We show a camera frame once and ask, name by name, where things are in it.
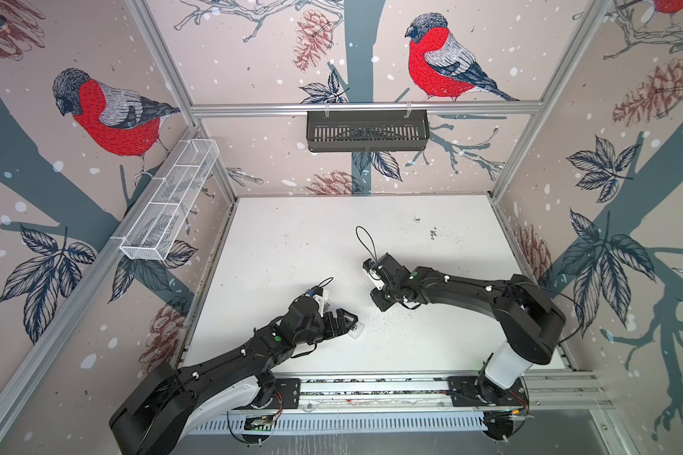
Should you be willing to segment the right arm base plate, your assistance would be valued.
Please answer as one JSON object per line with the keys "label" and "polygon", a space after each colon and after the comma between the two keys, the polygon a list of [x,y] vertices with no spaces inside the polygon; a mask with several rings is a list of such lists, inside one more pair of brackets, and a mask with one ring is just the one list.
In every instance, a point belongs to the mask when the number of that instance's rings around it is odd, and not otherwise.
{"label": "right arm base plate", "polygon": [[486,377],[448,377],[448,396],[456,408],[525,408],[529,398],[521,378],[509,389],[501,389]]}

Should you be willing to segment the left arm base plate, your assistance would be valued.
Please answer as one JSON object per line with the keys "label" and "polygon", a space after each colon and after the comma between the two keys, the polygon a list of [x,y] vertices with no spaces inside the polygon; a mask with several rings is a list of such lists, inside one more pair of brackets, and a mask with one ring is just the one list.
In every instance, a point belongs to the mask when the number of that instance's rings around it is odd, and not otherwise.
{"label": "left arm base plate", "polygon": [[275,378],[260,383],[257,396],[250,406],[256,409],[295,410],[299,407],[301,380]]}

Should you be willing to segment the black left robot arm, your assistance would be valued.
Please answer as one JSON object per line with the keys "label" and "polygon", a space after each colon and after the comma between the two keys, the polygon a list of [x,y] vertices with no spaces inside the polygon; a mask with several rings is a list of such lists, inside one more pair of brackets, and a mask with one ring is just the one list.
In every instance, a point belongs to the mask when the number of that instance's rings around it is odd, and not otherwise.
{"label": "black left robot arm", "polygon": [[271,402],[273,368],[293,358],[298,346],[317,347],[358,325],[358,317],[345,309],[324,311],[325,302],[319,295],[301,295],[286,314],[220,356],[179,369],[159,364],[109,420],[121,453],[168,454],[218,415]]}

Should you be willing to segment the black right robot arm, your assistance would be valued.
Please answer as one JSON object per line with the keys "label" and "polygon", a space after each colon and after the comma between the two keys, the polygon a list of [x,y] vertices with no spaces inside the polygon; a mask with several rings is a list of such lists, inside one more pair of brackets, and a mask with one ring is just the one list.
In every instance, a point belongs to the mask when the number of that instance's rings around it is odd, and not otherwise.
{"label": "black right robot arm", "polygon": [[506,341],[474,379],[474,390],[483,403],[512,392],[532,366],[550,364],[567,323],[557,304],[523,275],[485,281],[430,267],[410,271],[389,254],[364,261],[362,269],[375,286],[370,296],[382,312],[396,304],[410,304],[413,309],[445,304],[497,320]]}

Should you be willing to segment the white remote control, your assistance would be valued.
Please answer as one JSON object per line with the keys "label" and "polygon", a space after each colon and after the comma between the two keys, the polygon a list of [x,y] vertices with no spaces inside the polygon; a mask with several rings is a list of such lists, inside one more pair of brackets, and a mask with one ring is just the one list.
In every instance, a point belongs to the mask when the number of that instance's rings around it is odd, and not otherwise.
{"label": "white remote control", "polygon": [[361,322],[356,322],[347,332],[347,335],[349,337],[352,337],[352,339],[358,339],[361,335],[362,332],[364,331],[364,324]]}

